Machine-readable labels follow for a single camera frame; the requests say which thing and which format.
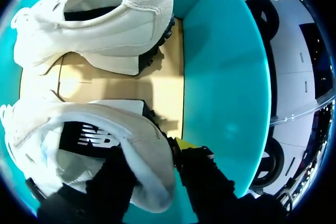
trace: cardboard box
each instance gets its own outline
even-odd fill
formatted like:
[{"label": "cardboard box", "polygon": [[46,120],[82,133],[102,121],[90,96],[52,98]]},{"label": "cardboard box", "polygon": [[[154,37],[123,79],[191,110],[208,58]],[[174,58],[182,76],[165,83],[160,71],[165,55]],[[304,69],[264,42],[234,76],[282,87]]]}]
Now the cardboard box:
[{"label": "cardboard box", "polygon": [[68,53],[45,76],[24,71],[21,95],[29,95],[30,83],[54,90],[66,102],[86,103],[100,99],[141,99],[156,112],[162,131],[182,137],[184,56],[182,21],[176,20],[172,36],[160,47],[150,67],[136,76],[94,68],[85,58]]}]

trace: shoe laces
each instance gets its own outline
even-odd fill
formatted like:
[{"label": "shoe laces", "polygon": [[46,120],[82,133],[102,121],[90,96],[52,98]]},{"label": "shoe laces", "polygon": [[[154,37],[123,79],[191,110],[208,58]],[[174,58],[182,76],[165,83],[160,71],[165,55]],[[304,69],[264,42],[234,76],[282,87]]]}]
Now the shoe laces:
[{"label": "shoe laces", "polygon": [[14,164],[18,167],[17,161],[13,154],[14,149],[11,147],[11,143],[14,143],[17,139],[17,132],[18,132],[18,127],[16,127],[13,115],[14,115],[14,107],[10,105],[0,106],[0,120],[5,130],[5,145],[10,158],[12,159]]},{"label": "shoe laces", "polygon": [[14,15],[10,24],[12,29],[20,30],[21,33],[31,31],[37,27],[37,24],[42,29],[55,29],[59,27],[59,23],[36,14],[28,7],[20,9]]}]

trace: black tire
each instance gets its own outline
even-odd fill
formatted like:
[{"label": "black tire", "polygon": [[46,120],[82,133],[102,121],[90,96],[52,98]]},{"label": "black tire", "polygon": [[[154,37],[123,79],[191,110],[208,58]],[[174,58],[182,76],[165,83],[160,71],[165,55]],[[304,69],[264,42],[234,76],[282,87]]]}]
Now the black tire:
[{"label": "black tire", "polygon": [[[246,4],[257,23],[263,39],[271,41],[277,34],[280,26],[278,12],[271,0],[248,0]],[[261,17],[262,13],[265,14],[267,21]]]},{"label": "black tire", "polygon": [[[265,152],[269,157],[263,157],[258,171],[252,181],[253,189],[262,189],[272,184],[281,174],[284,167],[285,155],[281,145],[274,138],[267,140]],[[264,177],[258,178],[261,172],[268,172]]]}]

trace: new balance logo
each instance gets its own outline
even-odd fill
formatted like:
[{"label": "new balance logo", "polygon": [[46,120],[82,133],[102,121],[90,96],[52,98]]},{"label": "new balance logo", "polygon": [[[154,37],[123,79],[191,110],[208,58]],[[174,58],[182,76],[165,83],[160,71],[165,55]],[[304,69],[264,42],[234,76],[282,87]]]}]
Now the new balance logo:
[{"label": "new balance logo", "polygon": [[93,147],[111,148],[117,146],[119,142],[106,131],[100,130],[93,125],[83,125],[81,130],[79,145],[92,145]]}]

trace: sneaker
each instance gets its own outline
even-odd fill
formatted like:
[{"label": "sneaker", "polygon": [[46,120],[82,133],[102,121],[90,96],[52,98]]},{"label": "sneaker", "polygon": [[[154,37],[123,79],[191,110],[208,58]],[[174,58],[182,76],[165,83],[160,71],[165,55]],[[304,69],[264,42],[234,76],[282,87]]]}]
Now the sneaker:
[{"label": "sneaker", "polygon": [[102,168],[109,149],[121,145],[138,180],[130,202],[149,212],[163,212],[172,202],[170,147],[141,115],[101,104],[40,98],[2,105],[0,119],[10,157],[47,196],[63,183],[86,193],[85,182]]},{"label": "sneaker", "polygon": [[76,52],[94,67],[134,76],[169,38],[172,12],[173,0],[40,0],[12,19],[14,60],[45,74]]}]

